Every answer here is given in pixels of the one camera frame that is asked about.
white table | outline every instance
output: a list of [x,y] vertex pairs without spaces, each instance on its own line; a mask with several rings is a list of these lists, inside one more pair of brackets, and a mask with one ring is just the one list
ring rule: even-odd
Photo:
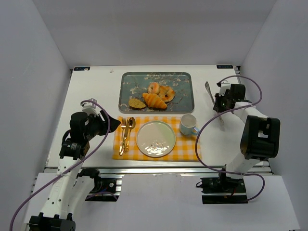
[[[40,173],[37,190],[54,174]],[[199,177],[165,175],[126,175],[117,202],[85,202],[77,231],[288,231],[299,225],[286,187],[280,176],[265,177],[263,193],[248,204],[203,205]],[[255,195],[262,181],[244,177],[247,196]],[[28,205],[24,223],[37,216],[50,187]]]
[[[209,82],[212,94],[219,91],[216,83],[224,77],[234,75],[234,69],[217,69],[215,65],[171,65],[171,66],[99,66],[89,71],[73,71],[61,118],[49,152],[46,167],[57,167],[63,134],[69,129],[70,116],[81,111],[82,100],[95,98],[107,113],[118,116],[136,116],[122,114],[118,108],[121,78],[126,72],[187,72],[192,77],[195,109],[192,112],[202,126],[212,116],[213,104],[204,84]],[[228,80],[238,83],[236,77]],[[231,113],[222,116],[225,125],[220,130],[218,121],[213,121],[200,137],[202,158],[212,166],[222,166],[230,162],[240,151],[240,139],[244,128],[243,122]],[[101,141],[101,137],[91,140],[91,149]],[[161,162],[113,160],[114,133],[109,134],[102,147],[89,159],[84,167],[193,167],[201,166],[198,162]]]

gold spoon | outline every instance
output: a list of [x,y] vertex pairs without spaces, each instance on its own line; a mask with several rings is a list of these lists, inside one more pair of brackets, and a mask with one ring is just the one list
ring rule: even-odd
[[127,144],[126,144],[124,153],[128,152],[130,132],[131,132],[132,129],[134,129],[136,127],[136,120],[135,120],[135,118],[134,117],[129,118],[128,124],[129,124],[129,127],[128,127],[129,128],[129,132],[128,132]]

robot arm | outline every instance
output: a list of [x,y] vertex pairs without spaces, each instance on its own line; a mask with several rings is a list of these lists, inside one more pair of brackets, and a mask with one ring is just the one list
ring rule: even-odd
[[[108,122],[106,115],[96,112],[91,103],[82,105],[82,112],[71,115],[70,130],[65,133],[60,150],[60,160],[57,169],[57,180],[38,216],[32,216],[29,222],[32,231],[74,231],[75,222],[83,202],[93,188],[99,188],[99,171],[96,169],[83,169],[82,164],[63,174],[66,169],[80,162],[87,154],[89,141],[96,135],[107,133]],[[110,131],[114,132],[120,121],[110,119]]]
[[[221,83],[218,86],[220,91],[215,95],[216,102],[213,108],[215,111],[220,113],[252,104],[245,100],[244,85]],[[219,186],[225,190],[235,188],[243,175],[254,165],[274,158],[279,146],[279,119],[267,117],[254,106],[235,110],[233,113],[245,123],[240,144],[241,152],[226,164],[223,170],[242,173],[242,175],[220,173]]]

yellow checkered placemat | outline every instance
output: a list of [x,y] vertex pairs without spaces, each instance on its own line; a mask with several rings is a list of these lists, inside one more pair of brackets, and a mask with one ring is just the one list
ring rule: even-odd
[[[122,156],[119,155],[120,141],[122,135],[122,128],[119,126],[115,131],[114,139],[114,153],[113,159],[116,160],[149,160],[149,161],[198,161],[194,146],[196,136],[183,136],[179,131],[180,117],[162,117],[162,116],[147,116],[147,117],[135,117],[136,127],[131,131],[129,139],[129,151]],[[169,124],[176,134],[176,144],[173,150],[165,156],[159,158],[152,158],[144,155],[136,144],[137,132],[142,125],[150,121],[163,121]],[[198,144],[198,153],[201,153],[200,144]]]

white wall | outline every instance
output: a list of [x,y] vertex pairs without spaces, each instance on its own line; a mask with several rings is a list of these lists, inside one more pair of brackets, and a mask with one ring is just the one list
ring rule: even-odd
[[44,168],[70,72],[31,0],[2,1],[0,31],[0,227],[8,230]]
[[[271,160],[290,194],[301,229],[308,230],[308,1],[278,0],[243,66],[260,85],[259,110],[281,120],[280,149]],[[258,98],[249,84],[252,99]]]
[[70,67],[242,64],[275,0],[34,0]]

